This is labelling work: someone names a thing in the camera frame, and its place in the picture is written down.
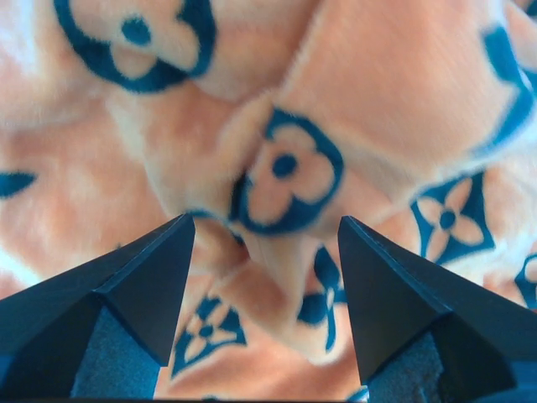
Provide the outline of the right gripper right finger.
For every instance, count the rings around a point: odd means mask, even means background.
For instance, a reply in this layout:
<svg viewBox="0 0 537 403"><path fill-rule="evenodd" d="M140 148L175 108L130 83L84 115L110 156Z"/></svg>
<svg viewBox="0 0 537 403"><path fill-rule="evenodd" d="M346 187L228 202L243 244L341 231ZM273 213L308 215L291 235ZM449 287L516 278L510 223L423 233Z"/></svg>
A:
<svg viewBox="0 0 537 403"><path fill-rule="evenodd" d="M360 379L373 399L533 399L536 315L353 217L338 231Z"/></svg>

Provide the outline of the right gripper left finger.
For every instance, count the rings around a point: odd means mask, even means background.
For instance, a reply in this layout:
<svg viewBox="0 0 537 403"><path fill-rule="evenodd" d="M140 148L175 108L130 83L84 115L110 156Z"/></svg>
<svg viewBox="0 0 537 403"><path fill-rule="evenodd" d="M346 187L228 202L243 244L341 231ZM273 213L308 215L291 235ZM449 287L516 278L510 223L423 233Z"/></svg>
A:
<svg viewBox="0 0 537 403"><path fill-rule="evenodd" d="M154 231L1 302L4 399L150 399L171 355L195 226Z"/></svg>

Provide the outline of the orange black patterned pillowcase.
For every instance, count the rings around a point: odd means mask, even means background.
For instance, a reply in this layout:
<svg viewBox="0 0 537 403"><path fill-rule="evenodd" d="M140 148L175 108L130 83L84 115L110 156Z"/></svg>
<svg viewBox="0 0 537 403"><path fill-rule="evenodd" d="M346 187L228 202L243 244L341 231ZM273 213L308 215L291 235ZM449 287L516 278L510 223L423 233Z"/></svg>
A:
<svg viewBox="0 0 537 403"><path fill-rule="evenodd" d="M365 401L346 215L535 309L535 2L2 2L2 296L187 212L160 397Z"/></svg>

